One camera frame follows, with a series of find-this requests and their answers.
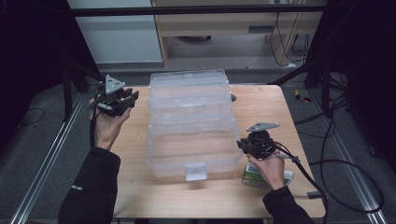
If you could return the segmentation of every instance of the black jacket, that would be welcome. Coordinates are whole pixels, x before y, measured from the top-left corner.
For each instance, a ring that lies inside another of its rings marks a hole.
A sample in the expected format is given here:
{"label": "black jacket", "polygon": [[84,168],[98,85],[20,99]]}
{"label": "black jacket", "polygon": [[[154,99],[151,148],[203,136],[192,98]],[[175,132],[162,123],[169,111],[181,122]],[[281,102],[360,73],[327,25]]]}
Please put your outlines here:
{"label": "black jacket", "polygon": [[[78,176],[64,198],[58,223],[109,224],[117,198],[120,157],[93,147],[82,163]],[[314,223],[300,207],[288,187],[273,190],[262,201],[275,224]]]}

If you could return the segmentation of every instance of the light wood tabletop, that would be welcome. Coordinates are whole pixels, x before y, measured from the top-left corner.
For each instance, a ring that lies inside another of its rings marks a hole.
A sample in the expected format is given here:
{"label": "light wood tabletop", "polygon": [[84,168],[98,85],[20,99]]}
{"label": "light wood tabletop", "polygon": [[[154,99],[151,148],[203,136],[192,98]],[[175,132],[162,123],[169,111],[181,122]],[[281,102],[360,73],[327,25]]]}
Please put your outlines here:
{"label": "light wood tabletop", "polygon": [[[231,85],[233,115],[240,137],[258,121],[279,123],[268,130],[271,137],[298,156],[312,176],[303,147],[295,130],[282,90],[278,86]],[[121,158],[119,192],[114,217],[131,218],[267,218],[262,198],[268,188],[243,184],[242,174],[248,159],[243,156],[234,171],[207,175],[207,180],[187,182],[185,176],[156,177],[146,163],[148,138],[149,88],[135,87],[139,99],[125,121],[112,152]],[[316,191],[297,166],[286,160],[293,171],[290,190],[296,202],[311,217],[323,217],[321,199],[309,200],[307,192]]]}

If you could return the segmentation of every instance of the hand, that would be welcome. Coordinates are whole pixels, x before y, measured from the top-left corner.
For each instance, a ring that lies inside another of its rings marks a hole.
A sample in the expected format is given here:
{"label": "hand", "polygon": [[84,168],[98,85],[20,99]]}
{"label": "hand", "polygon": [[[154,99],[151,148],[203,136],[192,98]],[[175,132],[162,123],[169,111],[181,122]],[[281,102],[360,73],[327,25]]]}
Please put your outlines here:
{"label": "hand", "polygon": [[265,160],[257,160],[250,154],[247,154],[247,158],[259,169],[262,178],[270,185],[271,189],[280,189],[285,186],[285,162],[283,159],[271,155]]}
{"label": "hand", "polygon": [[113,143],[119,136],[122,123],[130,117],[132,108],[128,108],[121,116],[115,118],[108,116],[99,109],[96,109],[96,139],[97,147],[101,147],[106,150],[110,150]]}

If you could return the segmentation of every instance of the open storage box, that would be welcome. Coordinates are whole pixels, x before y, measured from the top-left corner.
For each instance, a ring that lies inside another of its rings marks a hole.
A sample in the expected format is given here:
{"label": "open storage box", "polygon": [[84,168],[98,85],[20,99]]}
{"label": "open storage box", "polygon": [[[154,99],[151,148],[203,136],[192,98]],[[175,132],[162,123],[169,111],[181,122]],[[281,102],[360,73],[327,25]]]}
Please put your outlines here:
{"label": "open storage box", "polygon": [[242,157],[224,70],[153,74],[147,163],[156,176],[231,171]]}

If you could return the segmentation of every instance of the white wall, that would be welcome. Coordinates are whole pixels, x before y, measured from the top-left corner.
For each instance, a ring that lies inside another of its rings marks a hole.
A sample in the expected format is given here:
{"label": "white wall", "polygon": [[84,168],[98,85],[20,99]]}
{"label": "white wall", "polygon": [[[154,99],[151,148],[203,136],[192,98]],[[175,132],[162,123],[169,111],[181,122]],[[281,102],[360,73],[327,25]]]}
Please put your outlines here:
{"label": "white wall", "polygon": [[[149,0],[68,0],[71,8],[151,7]],[[76,18],[96,63],[161,63],[153,16]]]}

